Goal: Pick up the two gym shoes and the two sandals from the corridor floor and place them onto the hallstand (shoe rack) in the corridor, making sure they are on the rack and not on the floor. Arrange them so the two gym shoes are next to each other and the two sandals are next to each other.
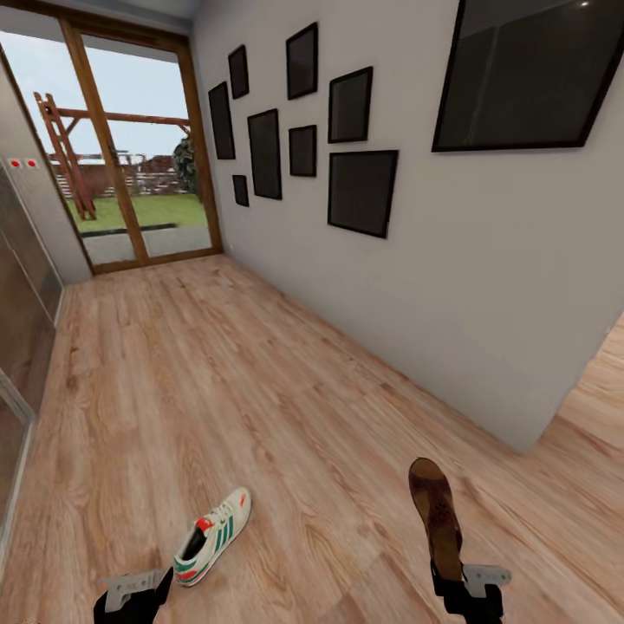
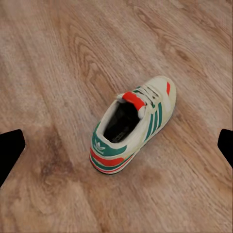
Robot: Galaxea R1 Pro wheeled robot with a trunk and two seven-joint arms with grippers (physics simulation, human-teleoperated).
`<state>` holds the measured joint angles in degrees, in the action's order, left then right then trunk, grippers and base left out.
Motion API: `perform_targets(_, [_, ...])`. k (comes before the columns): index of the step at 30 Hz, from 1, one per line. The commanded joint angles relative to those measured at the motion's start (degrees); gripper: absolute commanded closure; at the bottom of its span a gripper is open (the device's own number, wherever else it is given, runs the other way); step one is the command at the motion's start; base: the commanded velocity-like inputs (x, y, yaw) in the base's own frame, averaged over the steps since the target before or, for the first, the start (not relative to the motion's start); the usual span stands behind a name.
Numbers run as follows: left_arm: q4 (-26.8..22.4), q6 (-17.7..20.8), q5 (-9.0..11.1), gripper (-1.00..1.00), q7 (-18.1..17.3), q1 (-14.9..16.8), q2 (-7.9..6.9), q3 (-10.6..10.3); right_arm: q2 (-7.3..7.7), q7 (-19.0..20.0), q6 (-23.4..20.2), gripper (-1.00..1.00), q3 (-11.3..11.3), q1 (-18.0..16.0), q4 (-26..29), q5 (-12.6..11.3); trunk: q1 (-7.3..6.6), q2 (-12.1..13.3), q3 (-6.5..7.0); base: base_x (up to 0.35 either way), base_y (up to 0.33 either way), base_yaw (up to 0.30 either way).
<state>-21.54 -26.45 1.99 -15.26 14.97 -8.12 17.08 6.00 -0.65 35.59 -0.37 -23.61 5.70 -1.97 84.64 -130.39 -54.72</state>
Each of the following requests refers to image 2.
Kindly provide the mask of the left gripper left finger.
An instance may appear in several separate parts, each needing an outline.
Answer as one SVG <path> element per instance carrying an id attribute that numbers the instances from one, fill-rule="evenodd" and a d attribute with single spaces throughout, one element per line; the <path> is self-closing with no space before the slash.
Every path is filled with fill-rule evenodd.
<path id="1" fill-rule="evenodd" d="M 25 148 L 21 129 L 0 134 L 0 188 Z"/>

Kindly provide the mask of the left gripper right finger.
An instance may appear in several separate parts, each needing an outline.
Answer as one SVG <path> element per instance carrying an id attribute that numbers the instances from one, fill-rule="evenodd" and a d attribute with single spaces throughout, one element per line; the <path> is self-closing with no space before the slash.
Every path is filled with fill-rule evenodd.
<path id="1" fill-rule="evenodd" d="M 233 168 L 233 131 L 222 129 L 217 146 Z"/>

